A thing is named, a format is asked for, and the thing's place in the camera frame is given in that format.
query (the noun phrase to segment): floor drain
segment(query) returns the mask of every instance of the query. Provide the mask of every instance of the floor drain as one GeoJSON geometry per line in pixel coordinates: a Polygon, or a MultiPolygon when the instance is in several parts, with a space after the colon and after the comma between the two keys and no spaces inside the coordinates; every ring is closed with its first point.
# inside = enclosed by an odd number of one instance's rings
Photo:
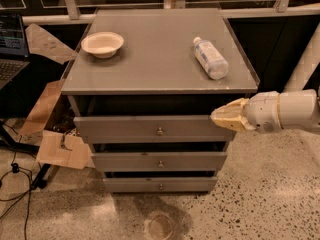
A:
{"type": "Polygon", "coordinates": [[[174,224],[163,214],[155,215],[149,222],[149,234],[157,240],[169,239],[173,233],[174,224]]]}

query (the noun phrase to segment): laptop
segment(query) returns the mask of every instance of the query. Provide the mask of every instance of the laptop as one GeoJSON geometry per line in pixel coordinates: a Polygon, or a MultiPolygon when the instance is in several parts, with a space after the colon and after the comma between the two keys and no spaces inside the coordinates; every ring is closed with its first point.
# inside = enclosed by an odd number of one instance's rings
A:
{"type": "Polygon", "coordinates": [[[30,63],[22,16],[0,12],[0,90],[30,63]]]}

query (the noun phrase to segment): gray tabletop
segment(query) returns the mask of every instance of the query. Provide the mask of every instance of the gray tabletop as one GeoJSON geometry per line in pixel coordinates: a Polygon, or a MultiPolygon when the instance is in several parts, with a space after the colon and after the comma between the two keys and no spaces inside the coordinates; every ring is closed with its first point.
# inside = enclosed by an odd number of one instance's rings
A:
{"type": "Polygon", "coordinates": [[[257,81],[217,9],[100,10],[89,35],[115,32],[125,42],[112,58],[82,49],[62,88],[66,95],[253,93],[257,81]],[[212,80],[194,56],[193,39],[210,40],[229,62],[212,80]]]}

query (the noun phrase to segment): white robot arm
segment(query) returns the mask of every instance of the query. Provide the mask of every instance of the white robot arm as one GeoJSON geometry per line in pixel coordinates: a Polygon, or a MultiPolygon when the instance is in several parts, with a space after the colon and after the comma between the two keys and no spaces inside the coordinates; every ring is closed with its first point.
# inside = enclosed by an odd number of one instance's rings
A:
{"type": "Polygon", "coordinates": [[[218,126],[234,131],[272,133],[301,129],[320,133],[320,107],[314,90],[258,93],[215,109],[211,119],[218,126]]]}

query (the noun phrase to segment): speckled concrete floor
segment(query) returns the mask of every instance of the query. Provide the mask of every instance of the speckled concrete floor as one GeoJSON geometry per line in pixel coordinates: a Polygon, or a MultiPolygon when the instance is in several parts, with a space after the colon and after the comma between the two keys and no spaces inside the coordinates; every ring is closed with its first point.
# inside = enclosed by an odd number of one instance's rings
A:
{"type": "MultiPolygon", "coordinates": [[[[0,150],[0,175],[12,159],[12,152],[0,150]]],[[[38,170],[25,154],[16,162],[38,170]]],[[[297,130],[237,134],[218,178],[207,195],[112,195],[95,169],[53,167],[48,186],[32,191],[27,237],[320,239],[320,136],[297,130]]],[[[10,174],[0,198],[26,189],[26,178],[10,174]]],[[[8,207],[0,202],[1,214],[8,207]]],[[[27,196],[0,221],[0,239],[24,239],[26,214],[27,196]]]]}

